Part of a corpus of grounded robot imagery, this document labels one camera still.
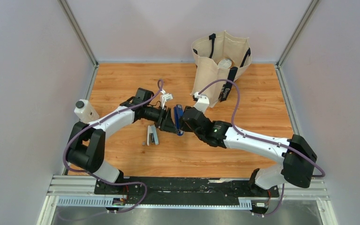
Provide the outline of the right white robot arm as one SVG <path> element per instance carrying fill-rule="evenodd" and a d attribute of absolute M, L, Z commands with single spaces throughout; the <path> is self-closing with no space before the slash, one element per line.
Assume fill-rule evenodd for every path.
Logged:
<path fill-rule="evenodd" d="M 253 171 L 248 189 L 254 196 L 284 183 L 310 187 L 317 155 L 300 135 L 287 139 L 248 132 L 229 122 L 211 121 L 194 107 L 185 109 L 180 125 L 183 131 L 194 133 L 211 147 L 244 150 L 275 161 L 274 166 Z"/>

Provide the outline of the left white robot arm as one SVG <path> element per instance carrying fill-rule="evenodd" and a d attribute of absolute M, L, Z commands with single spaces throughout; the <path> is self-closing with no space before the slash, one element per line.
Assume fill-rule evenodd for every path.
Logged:
<path fill-rule="evenodd" d="M 171 109 L 151 106 L 149 103 L 153 97 L 152 91 L 139 88 L 135 96 L 121 103 L 111 114 L 88 124 L 75 123 L 64 150 L 64 164 L 75 165 L 80 173 L 89 173 L 106 181 L 106 188 L 112 194 L 120 194 L 125 186 L 121 179 L 123 172 L 104 160 L 106 139 L 141 119 L 154 122 L 161 131 L 177 133 Z"/>

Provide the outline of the blue black stapler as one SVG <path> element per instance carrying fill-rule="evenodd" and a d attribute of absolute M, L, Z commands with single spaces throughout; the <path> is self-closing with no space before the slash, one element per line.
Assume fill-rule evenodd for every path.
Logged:
<path fill-rule="evenodd" d="M 177 128 L 177 135 L 178 136 L 183 136 L 184 131 L 181 130 L 181 125 L 180 125 L 180 118 L 183 115 L 183 108 L 182 105 L 177 104 L 174 108 L 173 108 L 173 113 L 174 113 L 174 122 L 175 122 L 175 126 Z"/>

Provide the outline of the light grey white stapler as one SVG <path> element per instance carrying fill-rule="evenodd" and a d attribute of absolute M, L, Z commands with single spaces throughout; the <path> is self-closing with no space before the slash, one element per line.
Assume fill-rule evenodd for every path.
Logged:
<path fill-rule="evenodd" d="M 147 127 L 147 146 L 152 144 L 159 145 L 157 128 L 154 125 L 149 125 Z"/>

